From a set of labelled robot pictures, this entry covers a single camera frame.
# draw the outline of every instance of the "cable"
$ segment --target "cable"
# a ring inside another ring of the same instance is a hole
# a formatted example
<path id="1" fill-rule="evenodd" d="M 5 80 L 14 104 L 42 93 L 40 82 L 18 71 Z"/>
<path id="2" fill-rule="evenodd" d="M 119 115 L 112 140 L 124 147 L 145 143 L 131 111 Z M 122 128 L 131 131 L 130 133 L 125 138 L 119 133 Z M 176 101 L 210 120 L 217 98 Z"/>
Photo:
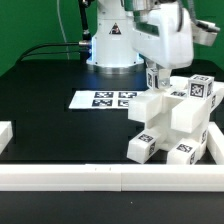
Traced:
<path id="1" fill-rule="evenodd" d="M 25 52 L 21 54 L 17 62 L 21 61 L 26 55 L 29 55 L 32 51 L 35 51 L 37 49 L 41 48 L 46 48 L 46 47 L 68 47 L 68 46 L 79 46 L 78 42 L 71 42 L 71 43 L 45 43 L 45 44 L 40 44 L 34 47 L 29 48 Z"/>
<path id="2" fill-rule="evenodd" d="M 85 50 L 79 50 L 79 51 L 58 51 L 58 52 L 42 52 L 42 53 L 33 53 L 33 54 L 27 54 L 24 55 L 23 57 L 20 57 L 20 59 L 17 60 L 18 62 L 21 62 L 24 58 L 26 57 L 31 57 L 31 56 L 37 56 L 37 55 L 53 55 L 53 54 L 71 54 L 71 53 L 81 53 Z"/>
<path id="3" fill-rule="evenodd" d="M 58 14 L 58 21 L 59 21 L 59 24 L 60 24 L 60 28 L 61 28 L 61 32 L 62 32 L 64 42 L 67 43 L 65 30 L 64 30 L 63 23 L 62 23 L 62 19 L 61 19 L 60 0 L 57 0 L 57 14 Z"/>
<path id="4" fill-rule="evenodd" d="M 178 28 L 177 28 L 177 32 L 180 32 L 183 26 L 183 22 L 184 22 L 184 15 L 183 15 L 183 3 L 181 0 L 177 0 L 178 2 L 178 12 L 179 12 L 179 24 L 178 24 Z"/>
<path id="5" fill-rule="evenodd" d="M 196 13 L 195 13 L 195 6 L 194 6 L 194 0 L 188 0 L 188 7 L 190 12 L 190 17 L 192 22 L 199 28 L 204 29 L 207 32 L 214 32 L 218 33 L 220 31 L 219 27 L 216 26 L 209 26 L 207 23 L 201 22 L 196 19 Z"/>

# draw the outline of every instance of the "foam block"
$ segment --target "foam block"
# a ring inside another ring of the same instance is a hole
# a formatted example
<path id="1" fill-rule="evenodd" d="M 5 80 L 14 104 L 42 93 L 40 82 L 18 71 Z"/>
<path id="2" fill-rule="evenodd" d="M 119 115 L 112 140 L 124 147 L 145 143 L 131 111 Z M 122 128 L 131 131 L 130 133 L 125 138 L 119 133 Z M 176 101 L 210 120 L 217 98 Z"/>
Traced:
<path id="1" fill-rule="evenodd" d="M 158 151 L 157 144 L 161 144 L 163 140 L 164 137 L 156 128 L 145 129 L 129 142 L 127 158 L 145 163 Z"/>
<path id="2" fill-rule="evenodd" d="M 147 122 L 162 110 L 161 92 L 146 91 L 129 101 L 128 119 Z"/>
<path id="3" fill-rule="evenodd" d="M 0 153 L 7 146 L 12 138 L 12 125 L 10 121 L 0 122 Z"/>
<path id="4" fill-rule="evenodd" d="M 224 136 L 215 122 L 208 126 L 207 147 L 217 165 L 224 165 Z"/>
<path id="5" fill-rule="evenodd" d="M 211 100 L 188 98 L 172 109 L 171 128 L 192 133 L 194 129 L 210 114 Z"/>
<path id="6" fill-rule="evenodd" d="M 147 86 L 150 89 L 158 89 L 158 70 L 157 68 L 146 69 Z"/>
<path id="7" fill-rule="evenodd" d="M 120 165 L 86 165 L 85 191 L 121 191 Z"/>
<path id="8" fill-rule="evenodd" d="M 200 145 L 192 139 L 182 139 L 167 155 L 167 164 L 192 165 L 198 160 Z"/>
<path id="9" fill-rule="evenodd" d="M 206 99 L 212 94 L 214 77 L 193 75 L 188 82 L 188 97 Z"/>

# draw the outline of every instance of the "tag on cube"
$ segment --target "tag on cube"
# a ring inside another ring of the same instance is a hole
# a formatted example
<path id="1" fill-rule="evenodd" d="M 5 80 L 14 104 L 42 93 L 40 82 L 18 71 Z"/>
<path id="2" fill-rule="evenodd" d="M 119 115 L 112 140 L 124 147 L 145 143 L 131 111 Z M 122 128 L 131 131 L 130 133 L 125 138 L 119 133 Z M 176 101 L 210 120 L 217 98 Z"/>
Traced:
<path id="1" fill-rule="evenodd" d="M 188 80 L 188 97 L 207 99 L 213 91 L 214 77 L 194 75 Z"/>

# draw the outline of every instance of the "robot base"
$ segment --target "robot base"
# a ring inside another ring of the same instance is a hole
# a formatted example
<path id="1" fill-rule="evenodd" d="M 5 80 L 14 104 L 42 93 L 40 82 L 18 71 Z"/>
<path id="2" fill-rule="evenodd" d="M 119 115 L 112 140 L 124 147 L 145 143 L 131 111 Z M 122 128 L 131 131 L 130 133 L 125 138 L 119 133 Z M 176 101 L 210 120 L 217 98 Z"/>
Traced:
<path id="1" fill-rule="evenodd" d="M 90 71 L 95 71 L 95 72 L 99 72 L 99 73 L 104 73 L 107 75 L 112 75 L 112 74 L 126 74 L 126 73 L 130 73 L 130 72 L 138 72 L 138 71 L 143 71 L 145 69 L 145 65 L 144 64 L 136 64 L 133 66 L 129 66 L 129 67 L 101 67 L 101 66 L 97 66 L 97 65 L 90 65 L 87 64 L 87 68 Z"/>

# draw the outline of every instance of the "white block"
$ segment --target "white block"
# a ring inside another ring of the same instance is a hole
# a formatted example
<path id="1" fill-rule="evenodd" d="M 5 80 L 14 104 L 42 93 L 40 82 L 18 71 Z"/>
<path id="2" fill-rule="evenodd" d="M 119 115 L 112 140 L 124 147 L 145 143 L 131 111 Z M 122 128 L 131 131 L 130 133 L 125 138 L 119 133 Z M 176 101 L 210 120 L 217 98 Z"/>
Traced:
<path id="1" fill-rule="evenodd" d="M 194 75 L 188 80 L 188 97 L 206 99 L 212 94 L 214 77 Z"/>
<path id="2" fill-rule="evenodd" d="M 122 191 L 224 191 L 224 166 L 125 165 Z"/>
<path id="3" fill-rule="evenodd" d="M 200 144 L 192 139 L 182 139 L 168 152 L 167 164 L 192 165 L 198 160 Z"/>
<path id="4" fill-rule="evenodd" d="M 121 191 L 120 165 L 86 165 L 85 191 Z"/>
<path id="5" fill-rule="evenodd" d="M 127 158 L 138 163 L 145 163 L 158 151 L 156 144 L 157 140 L 161 144 L 160 136 L 161 134 L 156 129 L 145 129 L 129 142 Z"/>
<path id="6" fill-rule="evenodd" d="M 1 165 L 0 191 L 84 191 L 84 165 Z"/>
<path id="7" fill-rule="evenodd" d="M 187 98 L 172 110 L 171 128 L 192 133 L 194 129 L 210 114 L 211 100 Z"/>
<path id="8" fill-rule="evenodd" d="M 158 69 L 157 68 L 147 68 L 146 69 L 147 86 L 154 90 L 158 89 Z"/>
<path id="9" fill-rule="evenodd" d="M 12 125 L 10 121 L 0 122 L 0 154 L 12 138 Z"/>
<path id="10" fill-rule="evenodd" d="M 187 98 L 187 91 L 170 88 L 163 97 L 162 113 L 166 113 Z"/>
<path id="11" fill-rule="evenodd" d="M 221 102 L 224 96 L 224 83 L 214 82 L 211 111 L 213 111 Z"/>
<path id="12" fill-rule="evenodd" d="M 147 122 L 162 110 L 163 96 L 160 91 L 146 91 L 129 101 L 128 119 Z"/>
<path id="13" fill-rule="evenodd" d="M 188 78 L 182 76 L 171 76 L 170 77 L 170 85 L 176 90 L 184 90 L 187 89 Z"/>
<path id="14" fill-rule="evenodd" d="M 224 165 L 224 136 L 215 122 L 208 126 L 207 147 L 216 164 Z"/>

